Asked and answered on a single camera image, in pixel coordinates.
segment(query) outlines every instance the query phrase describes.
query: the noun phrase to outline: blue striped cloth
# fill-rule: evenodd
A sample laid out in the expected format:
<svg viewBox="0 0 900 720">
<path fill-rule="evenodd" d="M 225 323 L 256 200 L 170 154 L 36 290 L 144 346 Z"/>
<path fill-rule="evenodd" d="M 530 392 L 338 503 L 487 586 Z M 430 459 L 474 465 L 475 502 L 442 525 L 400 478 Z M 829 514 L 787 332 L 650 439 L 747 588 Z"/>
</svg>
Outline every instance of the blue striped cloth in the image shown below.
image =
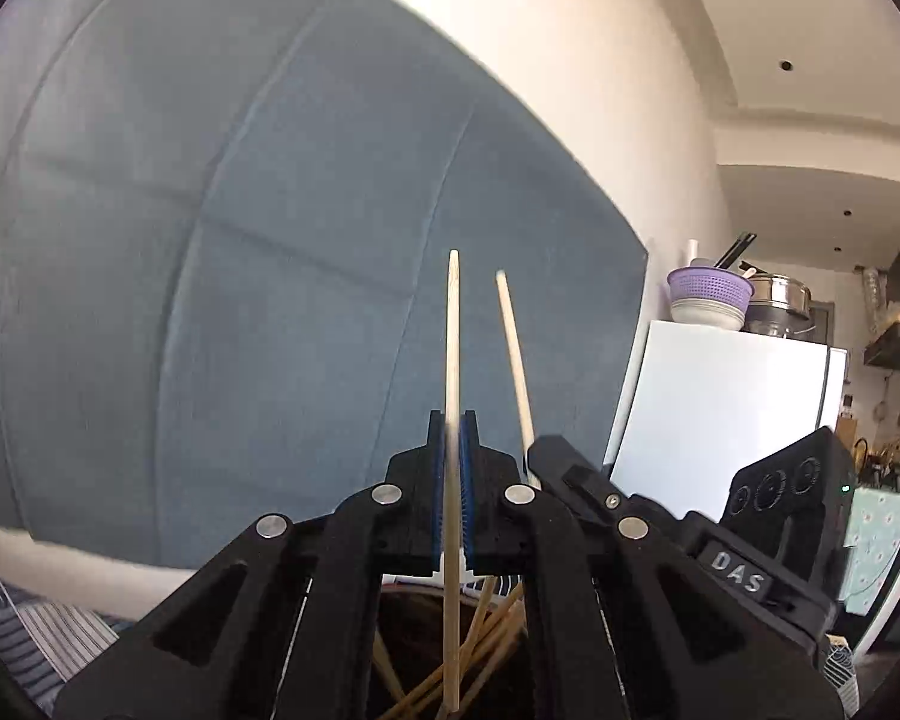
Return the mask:
<svg viewBox="0 0 900 720">
<path fill-rule="evenodd" d="M 45 714 L 63 683 L 132 625 L 35 596 L 0 580 L 0 659 Z"/>
</svg>

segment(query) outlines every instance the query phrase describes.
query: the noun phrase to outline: refrigerator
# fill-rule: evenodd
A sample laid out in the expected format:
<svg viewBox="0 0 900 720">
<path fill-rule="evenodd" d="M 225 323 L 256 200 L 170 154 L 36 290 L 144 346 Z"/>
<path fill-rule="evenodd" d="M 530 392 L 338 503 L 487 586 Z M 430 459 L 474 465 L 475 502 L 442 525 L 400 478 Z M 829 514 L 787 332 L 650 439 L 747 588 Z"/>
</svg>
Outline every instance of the refrigerator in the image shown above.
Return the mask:
<svg viewBox="0 0 900 720">
<path fill-rule="evenodd" d="M 652 322 L 610 480 L 719 521 L 739 469 L 836 427 L 846 369 L 821 343 Z"/>
</svg>

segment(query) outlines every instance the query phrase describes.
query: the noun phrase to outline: white wall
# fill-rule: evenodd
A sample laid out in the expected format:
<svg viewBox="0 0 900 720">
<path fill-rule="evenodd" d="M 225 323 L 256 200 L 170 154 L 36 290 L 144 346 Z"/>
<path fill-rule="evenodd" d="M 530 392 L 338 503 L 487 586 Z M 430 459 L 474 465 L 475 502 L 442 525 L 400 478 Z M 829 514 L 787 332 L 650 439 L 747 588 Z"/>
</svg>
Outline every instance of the white wall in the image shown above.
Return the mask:
<svg viewBox="0 0 900 720">
<path fill-rule="evenodd" d="M 687 238 L 700 240 L 701 254 L 712 256 L 732 242 L 711 127 L 679 39 L 656 0 L 398 1 L 523 100 L 650 252 L 610 460 L 634 395 L 648 323 L 669 316 L 667 272 L 682 264 Z"/>
<path fill-rule="evenodd" d="M 866 326 L 866 309 L 860 276 L 801 265 L 764 261 L 754 264 L 765 271 L 792 276 L 810 288 L 813 300 L 834 304 L 833 346 L 850 351 L 850 370 L 847 373 L 848 383 L 844 384 L 844 394 L 853 395 L 852 412 L 857 418 L 858 439 L 864 437 L 869 446 L 874 447 L 877 440 L 874 406 L 883 397 L 884 383 L 889 371 L 863 364 L 864 347 L 869 343 L 869 328 Z M 896 382 L 896 390 L 899 391 L 899 374 L 895 375 L 893 381 Z M 888 419 L 893 420 L 895 424 L 895 418 L 896 411 L 892 410 Z"/>
</svg>

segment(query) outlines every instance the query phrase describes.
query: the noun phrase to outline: stack of bowls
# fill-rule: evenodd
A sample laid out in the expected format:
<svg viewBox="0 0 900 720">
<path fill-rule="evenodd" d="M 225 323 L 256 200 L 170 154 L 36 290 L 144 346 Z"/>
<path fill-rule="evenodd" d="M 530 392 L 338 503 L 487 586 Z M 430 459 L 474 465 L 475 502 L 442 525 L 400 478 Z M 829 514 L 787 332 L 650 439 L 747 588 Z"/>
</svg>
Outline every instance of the stack of bowls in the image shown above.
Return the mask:
<svg viewBox="0 0 900 720">
<path fill-rule="evenodd" d="M 674 322 L 733 331 L 744 326 L 754 285 L 743 276 L 722 268 L 690 266 L 671 271 L 667 283 Z"/>
</svg>

